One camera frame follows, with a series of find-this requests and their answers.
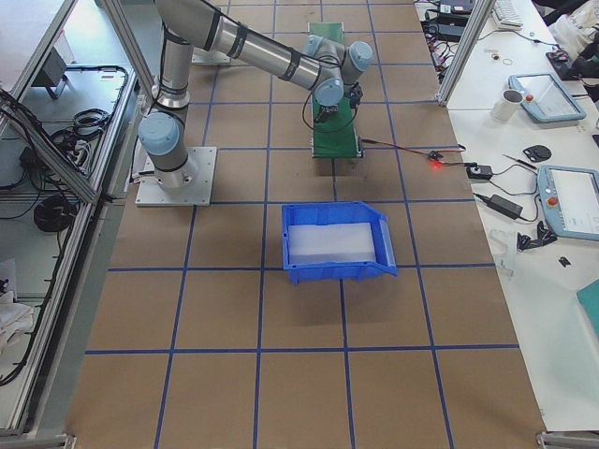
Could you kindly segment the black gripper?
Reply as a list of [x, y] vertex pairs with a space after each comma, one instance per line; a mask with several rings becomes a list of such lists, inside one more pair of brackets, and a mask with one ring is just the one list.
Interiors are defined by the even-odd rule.
[[319, 105], [318, 110], [314, 115], [315, 123], [326, 123], [329, 119], [338, 113], [338, 106], [323, 106]]

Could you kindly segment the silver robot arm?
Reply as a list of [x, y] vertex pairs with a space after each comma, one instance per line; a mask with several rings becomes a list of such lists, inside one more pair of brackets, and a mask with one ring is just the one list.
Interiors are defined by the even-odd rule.
[[199, 180], [199, 163], [183, 144], [194, 55], [207, 65], [239, 60], [307, 90], [304, 106], [312, 117], [305, 124], [313, 131], [313, 156], [362, 157], [354, 120], [362, 98], [358, 80], [373, 61], [369, 44], [345, 45], [333, 36], [310, 34], [298, 51], [208, 1], [159, 1], [156, 6], [163, 31], [160, 70], [138, 135], [160, 188], [174, 192]]

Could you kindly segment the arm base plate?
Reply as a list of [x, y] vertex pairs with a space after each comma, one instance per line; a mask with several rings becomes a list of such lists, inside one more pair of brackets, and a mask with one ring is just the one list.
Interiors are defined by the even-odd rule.
[[177, 171], [156, 171], [146, 157], [144, 171], [139, 176], [136, 205], [139, 207], [209, 206], [216, 165], [215, 147], [188, 147], [186, 164]]

